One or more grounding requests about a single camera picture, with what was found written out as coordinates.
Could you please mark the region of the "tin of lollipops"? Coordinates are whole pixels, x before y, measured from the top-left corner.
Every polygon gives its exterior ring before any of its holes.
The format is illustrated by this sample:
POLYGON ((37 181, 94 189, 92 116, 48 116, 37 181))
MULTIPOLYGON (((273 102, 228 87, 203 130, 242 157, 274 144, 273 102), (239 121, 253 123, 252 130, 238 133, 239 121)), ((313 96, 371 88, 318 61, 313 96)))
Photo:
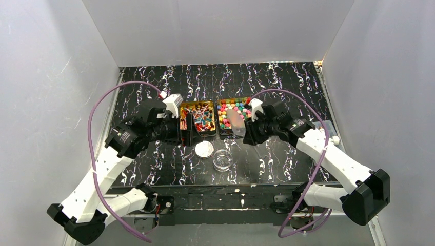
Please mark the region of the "tin of lollipops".
POLYGON ((190 113, 198 133, 203 137, 216 135, 215 109, 212 101, 182 102, 180 105, 180 129, 187 129, 186 116, 190 113))

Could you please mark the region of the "clear plastic scoop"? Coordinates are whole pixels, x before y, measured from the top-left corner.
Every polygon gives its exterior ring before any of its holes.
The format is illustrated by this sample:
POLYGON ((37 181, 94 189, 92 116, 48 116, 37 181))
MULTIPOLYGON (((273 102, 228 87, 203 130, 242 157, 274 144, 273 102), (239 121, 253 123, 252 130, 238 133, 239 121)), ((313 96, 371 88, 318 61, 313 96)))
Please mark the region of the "clear plastic scoop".
POLYGON ((238 137, 244 137, 246 135, 246 127, 244 120, 239 113, 234 109, 228 109, 226 111, 227 119, 229 120, 233 134, 238 137))

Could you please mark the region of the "clear round jar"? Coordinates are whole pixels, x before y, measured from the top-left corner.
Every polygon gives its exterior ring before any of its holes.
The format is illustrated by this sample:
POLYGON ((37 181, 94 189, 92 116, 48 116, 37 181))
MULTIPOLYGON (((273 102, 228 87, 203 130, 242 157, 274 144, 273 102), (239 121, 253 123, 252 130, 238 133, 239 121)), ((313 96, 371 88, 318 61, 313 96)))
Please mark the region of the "clear round jar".
POLYGON ((232 155, 228 150, 220 149, 212 155, 213 166, 217 171, 226 172, 232 166, 232 155))

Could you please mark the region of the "tin of star candies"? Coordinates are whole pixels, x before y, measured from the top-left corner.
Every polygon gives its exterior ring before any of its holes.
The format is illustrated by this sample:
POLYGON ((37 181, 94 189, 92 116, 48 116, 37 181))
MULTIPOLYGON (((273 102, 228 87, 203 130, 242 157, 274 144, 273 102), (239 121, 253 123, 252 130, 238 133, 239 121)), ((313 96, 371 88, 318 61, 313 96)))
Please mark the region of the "tin of star candies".
POLYGON ((217 130, 221 136, 246 134, 245 120, 251 118, 249 97, 220 99, 215 102, 217 130))

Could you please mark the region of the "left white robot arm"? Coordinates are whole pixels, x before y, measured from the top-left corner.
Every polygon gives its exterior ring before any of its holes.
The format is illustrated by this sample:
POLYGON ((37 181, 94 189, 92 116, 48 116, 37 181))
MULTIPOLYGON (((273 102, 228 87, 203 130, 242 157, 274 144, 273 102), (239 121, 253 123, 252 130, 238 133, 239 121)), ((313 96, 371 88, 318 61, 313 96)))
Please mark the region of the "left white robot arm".
POLYGON ((182 115, 182 97, 172 94, 163 100, 147 99, 137 113, 126 117, 110 131, 99 155, 92 155, 92 168, 75 190, 61 203, 53 203, 47 214, 65 232, 83 245, 95 242, 105 227, 130 212, 154 212, 157 193, 140 184, 111 200, 104 195, 117 177, 151 142, 194 146, 202 141, 191 114, 182 115))

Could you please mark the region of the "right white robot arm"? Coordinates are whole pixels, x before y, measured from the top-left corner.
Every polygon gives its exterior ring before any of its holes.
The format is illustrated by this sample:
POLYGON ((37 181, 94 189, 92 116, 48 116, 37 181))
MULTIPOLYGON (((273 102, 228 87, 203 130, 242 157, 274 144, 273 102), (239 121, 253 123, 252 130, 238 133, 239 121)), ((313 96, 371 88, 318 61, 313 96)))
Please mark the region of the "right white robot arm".
POLYGON ((294 118, 283 103, 263 105, 249 99, 251 117, 244 121, 243 142, 255 146, 272 136, 307 154, 332 174, 341 188, 305 182, 292 191, 290 202, 298 210, 323 207, 343 212, 354 223, 367 225, 390 203, 390 176, 383 169, 358 163, 337 148, 325 131, 303 118, 294 118))

